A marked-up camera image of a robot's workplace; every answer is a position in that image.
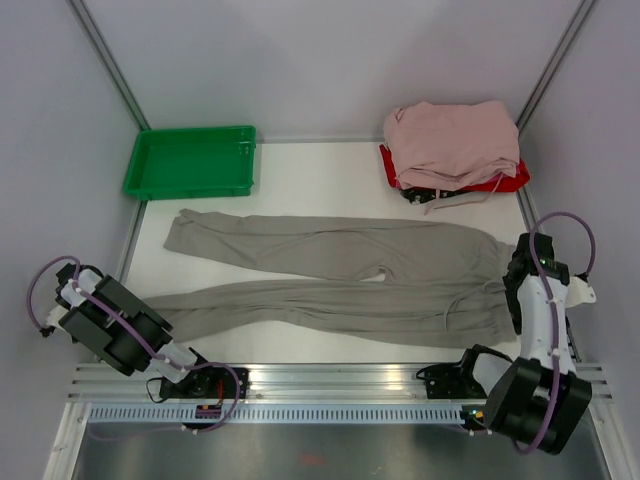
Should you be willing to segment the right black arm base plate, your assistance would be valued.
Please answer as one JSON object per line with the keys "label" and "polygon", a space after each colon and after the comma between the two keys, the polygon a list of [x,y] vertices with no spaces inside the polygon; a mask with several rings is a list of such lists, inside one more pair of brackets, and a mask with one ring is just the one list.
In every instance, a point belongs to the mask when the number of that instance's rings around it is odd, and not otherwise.
{"label": "right black arm base plate", "polygon": [[486,400],[488,396],[471,371],[458,364],[436,364],[422,368],[416,372],[416,379],[424,383],[429,399]]}

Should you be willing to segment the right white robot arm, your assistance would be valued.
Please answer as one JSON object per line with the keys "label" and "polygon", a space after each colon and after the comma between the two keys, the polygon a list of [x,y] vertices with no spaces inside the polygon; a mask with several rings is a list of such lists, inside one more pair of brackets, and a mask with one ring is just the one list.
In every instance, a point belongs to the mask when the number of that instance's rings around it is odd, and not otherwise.
{"label": "right white robot arm", "polygon": [[460,361],[456,384],[467,397],[485,397],[486,429],[523,453],[557,455],[592,398],[571,358],[566,311],[594,303],[596,294],[586,273],[573,275],[556,260],[551,237],[541,233],[519,237],[503,283],[520,353],[509,359],[474,345]]}

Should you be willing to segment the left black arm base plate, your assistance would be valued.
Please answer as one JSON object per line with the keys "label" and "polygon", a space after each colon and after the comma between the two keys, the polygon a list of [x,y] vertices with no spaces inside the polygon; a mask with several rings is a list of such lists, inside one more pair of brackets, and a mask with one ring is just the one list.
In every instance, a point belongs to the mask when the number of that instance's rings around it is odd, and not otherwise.
{"label": "left black arm base plate", "polygon": [[233,400],[237,393],[240,399],[245,399],[249,385],[249,370],[241,367],[233,367],[232,370],[238,382],[235,382],[227,369],[221,367],[207,367],[191,372],[178,383],[163,379],[160,383],[159,399]]}

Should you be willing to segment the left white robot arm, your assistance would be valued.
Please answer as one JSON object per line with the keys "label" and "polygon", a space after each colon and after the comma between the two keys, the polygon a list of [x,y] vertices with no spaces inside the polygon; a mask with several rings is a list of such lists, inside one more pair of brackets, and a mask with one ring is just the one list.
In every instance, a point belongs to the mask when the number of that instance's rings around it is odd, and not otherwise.
{"label": "left white robot arm", "polygon": [[216,370],[195,350],[173,340],[173,327],[121,283],[93,266],[66,264],[56,273],[56,303],[64,310],[49,324],[68,333],[118,372],[157,370],[197,397],[217,386]]}

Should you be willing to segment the grey trousers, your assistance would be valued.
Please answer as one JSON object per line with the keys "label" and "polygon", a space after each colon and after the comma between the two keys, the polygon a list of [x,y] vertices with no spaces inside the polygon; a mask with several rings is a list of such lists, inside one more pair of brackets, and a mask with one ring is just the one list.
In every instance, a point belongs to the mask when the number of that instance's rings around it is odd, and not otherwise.
{"label": "grey trousers", "polygon": [[262,321],[436,348],[516,337],[503,284],[513,249],[475,228],[185,209],[164,246],[264,273],[257,281],[149,298],[179,342]]}

